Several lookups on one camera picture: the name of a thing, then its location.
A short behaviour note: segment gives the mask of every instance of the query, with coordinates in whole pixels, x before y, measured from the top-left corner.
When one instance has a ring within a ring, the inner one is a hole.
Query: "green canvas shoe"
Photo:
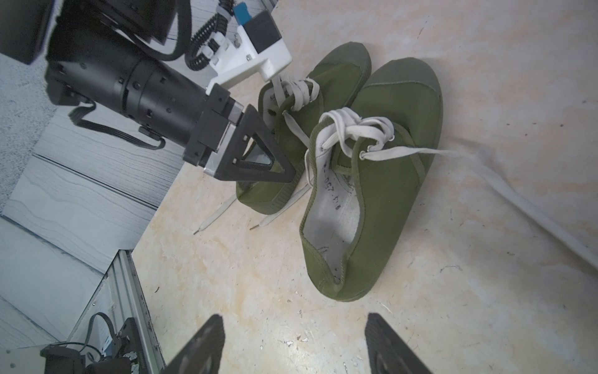
[[[313,190],[300,235],[307,272],[322,294],[351,301],[374,286],[433,157],[388,152],[437,148],[442,114],[434,71],[407,58],[382,66],[351,109],[324,114],[314,128],[308,153]]]
[[[258,111],[273,129],[296,174],[290,183],[237,183],[239,201],[262,214],[278,212],[289,201],[305,170],[303,156],[320,116],[350,105],[370,72],[367,49],[361,43],[349,42],[328,53],[307,79],[293,81],[281,76],[266,84],[260,91]],[[259,162],[260,157],[263,152],[254,147],[246,159]]]

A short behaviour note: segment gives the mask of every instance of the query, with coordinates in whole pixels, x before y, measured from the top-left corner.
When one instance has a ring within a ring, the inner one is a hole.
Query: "wire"
[[[87,327],[87,336],[85,337],[85,343],[83,343],[83,348],[81,348],[81,350],[79,352],[84,350],[86,346],[91,346],[87,343],[89,343],[89,338],[91,337],[91,330],[93,329],[93,320],[94,320],[94,318],[96,318],[97,315],[102,317],[104,322],[106,322],[106,325],[108,325],[108,331],[110,332],[110,337],[112,338],[112,341],[116,342],[118,340],[118,337],[116,336],[116,333],[114,332],[114,325],[112,325],[112,321],[110,320],[110,317],[102,312],[98,312],[98,313],[95,313],[94,315],[92,315],[91,318],[89,318],[89,325]]]
[[[99,349],[97,349],[96,347],[94,347],[93,345],[90,344],[84,344],[84,343],[79,343],[79,342],[59,342],[59,343],[52,343],[50,345],[83,345],[84,347],[81,349],[84,350],[86,347],[89,347],[91,349],[93,349],[94,351],[97,352],[97,354],[100,355],[100,359],[102,359],[102,357],[104,357],[104,355],[102,355],[102,353],[100,352]]]
[[[218,6],[226,11],[229,15],[233,15],[234,0],[219,0]],[[228,28],[228,19],[220,13],[216,13],[210,18],[204,25],[193,35],[189,44],[189,49],[185,52],[185,63],[191,70],[202,70],[205,68],[210,59],[206,57],[203,52],[199,52],[199,49],[204,45],[210,47],[210,49],[216,53],[219,45],[213,42],[211,35],[214,32],[220,32],[226,35]]]

